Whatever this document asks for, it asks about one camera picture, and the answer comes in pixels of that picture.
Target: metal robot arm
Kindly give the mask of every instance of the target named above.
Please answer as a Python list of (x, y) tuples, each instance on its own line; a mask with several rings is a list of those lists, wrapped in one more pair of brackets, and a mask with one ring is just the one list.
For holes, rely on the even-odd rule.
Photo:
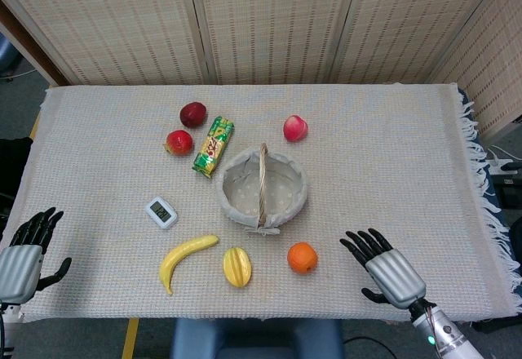
[(0, 357), (11, 357), (24, 314), (20, 305), (60, 281), (71, 265), (68, 257), (51, 276), (40, 278), (40, 271), (53, 230), (64, 212), (56, 208), (38, 212), (16, 231), (11, 244), (0, 252)]
[(426, 283), (408, 260), (377, 230), (357, 234), (346, 231), (340, 241), (368, 271), (382, 291), (376, 294), (363, 288), (362, 294), (377, 304), (391, 304), (408, 309), (414, 327), (434, 346), (436, 355), (444, 359), (484, 359), (436, 305), (424, 299)]

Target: beige partition panel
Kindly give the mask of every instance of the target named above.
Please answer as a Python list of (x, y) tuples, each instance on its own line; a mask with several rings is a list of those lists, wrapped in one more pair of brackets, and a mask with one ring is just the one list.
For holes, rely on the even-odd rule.
[(475, 101), (484, 140), (522, 115), (522, 0), (484, 0), (429, 80)]
[(199, 2), (211, 46), (205, 49), (221, 84), (322, 82), (349, 6), (349, 0)]
[(192, 0), (3, 1), (72, 84), (204, 82)]
[(423, 82), (480, 0), (353, 0), (330, 81)]

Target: gray carpet floor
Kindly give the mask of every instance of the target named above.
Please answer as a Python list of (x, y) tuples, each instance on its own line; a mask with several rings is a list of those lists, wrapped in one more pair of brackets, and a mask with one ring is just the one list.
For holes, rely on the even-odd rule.
[[(16, 73), (31, 66), (23, 61)], [(48, 83), (36, 72), (12, 82), (0, 80), (0, 138), (14, 139), (29, 135), (45, 96)], [(506, 136), (499, 146), (522, 156), (522, 129)], [(505, 211), (508, 224), (522, 216), (522, 211)], [(19, 359), (36, 358), (116, 358), (121, 357), (127, 321), (122, 319), (55, 319), (23, 325), (16, 347)], [(507, 327), (485, 335), (462, 325), (462, 331), (484, 357), (522, 357), (522, 325)], [(140, 320), (135, 357), (168, 357), (175, 320)], [(421, 339), (409, 323), (388, 325), (383, 321), (348, 320), (343, 322), (345, 338), (369, 336), (386, 344), (398, 358), (433, 358), (431, 346)], [(351, 359), (391, 358), (383, 348), (367, 341), (354, 341), (345, 347)]]

